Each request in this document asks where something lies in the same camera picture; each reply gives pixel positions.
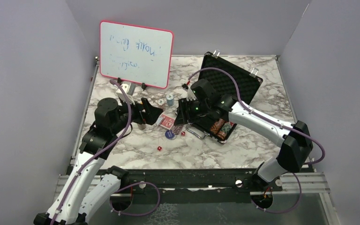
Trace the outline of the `brown chip stack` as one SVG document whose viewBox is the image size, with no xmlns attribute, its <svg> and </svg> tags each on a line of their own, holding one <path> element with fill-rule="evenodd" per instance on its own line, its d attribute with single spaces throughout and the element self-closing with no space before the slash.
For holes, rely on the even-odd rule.
<svg viewBox="0 0 360 225">
<path fill-rule="evenodd" d="M 138 128 L 139 128 L 140 130 L 145 130 L 146 127 L 147 127 L 146 124 L 137 124 L 137 125 L 138 125 Z"/>
</svg>

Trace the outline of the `white red chip stack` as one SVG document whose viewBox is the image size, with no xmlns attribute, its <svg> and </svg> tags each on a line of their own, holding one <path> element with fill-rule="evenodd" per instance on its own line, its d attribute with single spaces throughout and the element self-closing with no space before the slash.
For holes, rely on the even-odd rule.
<svg viewBox="0 0 360 225">
<path fill-rule="evenodd" d="M 159 107 L 164 107 L 164 106 L 165 106 L 165 100 L 159 99 L 159 100 L 157 101 L 157 104 L 158 104 Z"/>
</svg>

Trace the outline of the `light blue chip stack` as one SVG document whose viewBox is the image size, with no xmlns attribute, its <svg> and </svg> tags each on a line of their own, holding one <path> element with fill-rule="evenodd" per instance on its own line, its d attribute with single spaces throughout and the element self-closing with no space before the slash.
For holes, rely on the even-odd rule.
<svg viewBox="0 0 360 225">
<path fill-rule="evenodd" d="M 169 107 L 174 105 L 174 96 L 172 94 L 166 95 L 166 103 Z"/>
</svg>

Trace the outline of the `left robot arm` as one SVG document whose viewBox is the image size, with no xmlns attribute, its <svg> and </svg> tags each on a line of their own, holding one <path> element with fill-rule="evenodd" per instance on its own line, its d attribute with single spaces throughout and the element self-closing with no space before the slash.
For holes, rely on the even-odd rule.
<svg viewBox="0 0 360 225">
<path fill-rule="evenodd" d="M 36 215 L 35 225 L 86 225 L 114 192 L 128 188 L 128 171 L 113 166 L 89 191 L 90 185 L 116 143 L 134 122 L 153 125 L 163 109 L 152 106 L 146 98 L 141 103 L 117 102 L 104 98 L 97 104 L 95 121 L 83 136 L 79 153 L 69 178 L 59 196 L 45 213 Z"/>
</svg>

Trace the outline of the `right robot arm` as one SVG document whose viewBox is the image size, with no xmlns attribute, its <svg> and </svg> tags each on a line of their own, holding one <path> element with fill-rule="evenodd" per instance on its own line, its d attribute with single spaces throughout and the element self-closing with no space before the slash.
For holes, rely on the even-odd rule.
<svg viewBox="0 0 360 225">
<path fill-rule="evenodd" d="M 263 191 L 276 177 L 298 173 L 306 162 L 313 144 L 306 123 L 278 120 L 250 107 L 230 94 L 220 95 L 211 84 L 198 80 L 187 91 L 187 97 L 178 101 L 175 125 L 191 124 L 203 117 L 224 119 L 255 131 L 276 144 L 276 157 L 258 167 L 252 177 L 252 186 Z"/>
</svg>

